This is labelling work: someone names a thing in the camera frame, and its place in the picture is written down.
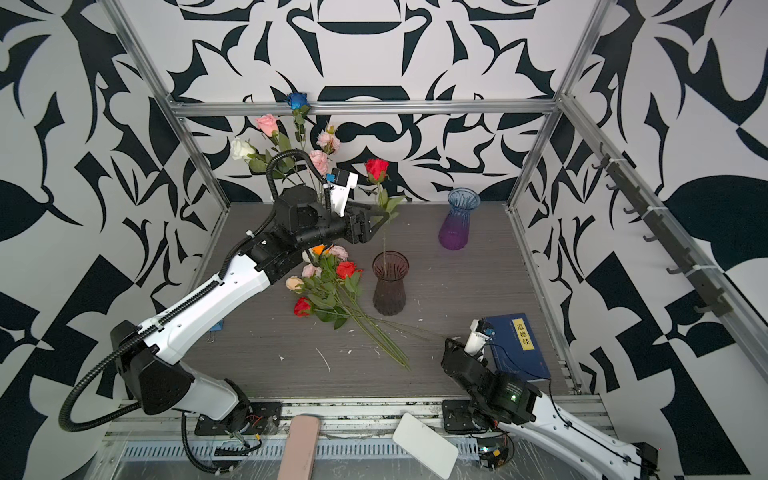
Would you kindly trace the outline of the large pink peony flower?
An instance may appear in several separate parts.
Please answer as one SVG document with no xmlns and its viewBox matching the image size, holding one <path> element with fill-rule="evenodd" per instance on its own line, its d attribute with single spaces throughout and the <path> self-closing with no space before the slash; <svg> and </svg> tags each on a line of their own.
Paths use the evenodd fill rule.
<svg viewBox="0 0 768 480">
<path fill-rule="evenodd" d="M 310 160 L 317 171 L 320 173 L 320 180 L 318 183 L 318 190 L 323 190 L 323 183 L 326 180 L 327 174 L 330 172 L 330 161 L 328 155 L 322 150 L 312 150 L 309 153 Z"/>
</svg>

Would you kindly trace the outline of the white rose flower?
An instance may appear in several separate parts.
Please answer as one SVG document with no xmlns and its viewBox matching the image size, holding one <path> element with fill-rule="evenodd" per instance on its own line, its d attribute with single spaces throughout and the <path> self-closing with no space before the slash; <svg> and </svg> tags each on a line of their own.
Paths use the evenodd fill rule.
<svg viewBox="0 0 768 480">
<path fill-rule="evenodd" d="M 276 147 L 270 147 L 264 151 L 258 150 L 249 141 L 239 137 L 231 140 L 230 150 L 232 158 L 245 162 L 252 174 L 265 174 L 268 163 L 278 153 Z M 292 157 L 286 157 L 274 163 L 269 177 L 273 180 L 288 181 L 290 184 L 296 185 L 297 182 L 292 177 L 295 173 L 295 161 Z"/>
</svg>

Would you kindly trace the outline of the pink rose flower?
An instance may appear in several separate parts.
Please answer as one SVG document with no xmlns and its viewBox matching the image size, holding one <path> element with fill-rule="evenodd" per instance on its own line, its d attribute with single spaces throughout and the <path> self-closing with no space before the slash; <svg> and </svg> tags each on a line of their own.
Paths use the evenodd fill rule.
<svg viewBox="0 0 768 480">
<path fill-rule="evenodd" d="M 275 116 L 271 114 L 261 116 L 256 120 L 256 125 L 271 144 L 270 147 L 265 148 L 263 151 L 257 150 L 254 155 L 254 159 L 263 165 L 263 167 L 258 167 L 258 171 L 264 171 L 269 160 L 278 153 L 292 149 L 293 145 L 289 137 L 280 130 L 279 121 Z M 292 157 L 285 157 L 276 162 L 275 172 L 272 176 L 275 179 L 286 179 L 295 172 L 295 161 Z"/>
</svg>

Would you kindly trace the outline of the maroon glass vase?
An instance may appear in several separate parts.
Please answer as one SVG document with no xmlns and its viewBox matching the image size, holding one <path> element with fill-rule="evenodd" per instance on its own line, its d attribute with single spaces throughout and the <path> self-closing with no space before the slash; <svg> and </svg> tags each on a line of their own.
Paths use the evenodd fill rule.
<svg viewBox="0 0 768 480">
<path fill-rule="evenodd" d="M 373 260 L 372 268 L 377 279 L 373 305 L 381 315 L 394 316 L 405 308 L 404 279 L 409 267 L 407 258 L 397 251 L 381 252 Z"/>
</svg>

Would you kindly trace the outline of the blue rose flower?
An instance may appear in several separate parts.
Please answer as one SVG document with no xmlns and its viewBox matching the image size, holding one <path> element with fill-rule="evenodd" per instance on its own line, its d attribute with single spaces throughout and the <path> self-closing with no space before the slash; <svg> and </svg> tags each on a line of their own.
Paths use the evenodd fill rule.
<svg viewBox="0 0 768 480">
<path fill-rule="evenodd" d="M 305 149 L 307 147 L 306 121 L 311 110 L 307 94 L 292 92 L 287 96 L 287 103 L 291 109 L 293 123 L 296 129 L 295 139 Z"/>
</svg>

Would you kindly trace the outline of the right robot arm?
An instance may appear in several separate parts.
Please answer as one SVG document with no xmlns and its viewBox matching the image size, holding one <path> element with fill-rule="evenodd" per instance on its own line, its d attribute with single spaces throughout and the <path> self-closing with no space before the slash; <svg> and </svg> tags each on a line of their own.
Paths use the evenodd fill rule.
<svg viewBox="0 0 768 480">
<path fill-rule="evenodd" d="M 656 479 L 658 451 L 648 443 L 626 443 L 583 422 L 535 385 L 493 371 L 479 352 L 448 338 L 443 371 L 469 396 L 473 424 L 525 440 L 587 479 Z"/>
</svg>

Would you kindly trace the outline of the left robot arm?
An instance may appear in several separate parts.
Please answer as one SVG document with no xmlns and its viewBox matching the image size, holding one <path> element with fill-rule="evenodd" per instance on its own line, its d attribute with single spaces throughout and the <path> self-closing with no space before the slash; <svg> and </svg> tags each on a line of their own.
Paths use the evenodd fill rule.
<svg viewBox="0 0 768 480">
<path fill-rule="evenodd" d="M 231 380 L 215 379 L 185 365 L 186 353 L 229 313 L 282 280 L 312 248 L 340 239 L 366 243 L 389 218 L 382 207 L 350 200 L 357 175 L 338 169 L 322 174 L 302 150 L 277 154 L 267 163 L 266 174 L 271 176 L 278 162 L 288 158 L 304 163 L 319 187 L 278 190 L 270 180 L 270 213 L 231 248 L 217 273 L 139 325 L 124 321 L 113 329 L 112 352 L 64 400 L 58 417 L 62 430 L 87 431 L 136 410 L 147 415 L 177 410 L 201 414 L 227 434 L 245 431 L 251 414 L 247 395 Z M 116 367 L 135 403 L 97 419 L 73 420 L 76 401 L 110 365 Z"/>
</svg>

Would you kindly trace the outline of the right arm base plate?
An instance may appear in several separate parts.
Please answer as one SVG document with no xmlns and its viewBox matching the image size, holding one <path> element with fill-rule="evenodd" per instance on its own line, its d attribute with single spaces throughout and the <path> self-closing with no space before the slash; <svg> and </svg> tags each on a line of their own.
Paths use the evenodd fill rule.
<svg viewBox="0 0 768 480">
<path fill-rule="evenodd" d="M 441 403 L 443 429 L 453 435 L 486 433 L 493 424 L 475 414 L 469 400 L 443 400 Z"/>
</svg>

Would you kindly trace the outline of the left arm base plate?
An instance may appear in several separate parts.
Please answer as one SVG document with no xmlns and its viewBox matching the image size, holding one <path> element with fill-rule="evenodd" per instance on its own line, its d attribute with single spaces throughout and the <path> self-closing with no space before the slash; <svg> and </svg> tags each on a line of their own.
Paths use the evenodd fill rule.
<svg viewBox="0 0 768 480">
<path fill-rule="evenodd" d="M 223 420 L 216 421 L 200 415 L 194 433 L 197 436 L 221 436 L 234 432 L 240 435 L 270 435 L 278 431 L 283 403 L 279 401 L 252 402 L 249 407 L 237 407 Z"/>
</svg>

